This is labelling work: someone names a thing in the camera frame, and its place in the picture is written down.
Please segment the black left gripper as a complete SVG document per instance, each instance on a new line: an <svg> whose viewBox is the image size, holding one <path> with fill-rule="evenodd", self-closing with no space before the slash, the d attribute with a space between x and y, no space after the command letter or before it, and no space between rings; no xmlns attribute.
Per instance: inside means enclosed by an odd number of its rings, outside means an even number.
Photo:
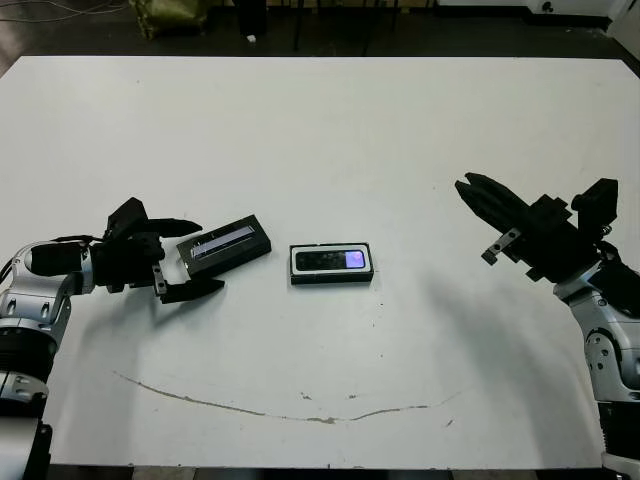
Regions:
<svg viewBox="0 0 640 480"><path fill-rule="evenodd" d="M164 259L161 238L179 238L200 232L202 226L185 219L159 218L146 221L146 231L126 239L104 241L91 246L93 281L110 293L131 288L152 287L154 268ZM214 294L225 286L218 279L189 280L183 284L166 284L159 298L162 304L182 303Z"/></svg>

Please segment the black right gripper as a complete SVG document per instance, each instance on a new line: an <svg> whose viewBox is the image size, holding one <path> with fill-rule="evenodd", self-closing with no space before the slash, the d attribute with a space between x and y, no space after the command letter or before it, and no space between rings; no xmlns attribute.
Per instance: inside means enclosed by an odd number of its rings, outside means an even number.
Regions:
<svg viewBox="0 0 640 480"><path fill-rule="evenodd" d="M560 198L541 196L528 205L496 180L468 172L454 186L472 212L501 233L481 255L488 264L504 254L529 266L527 276L561 283L598 260L596 247L569 222L571 213Z"/></svg>

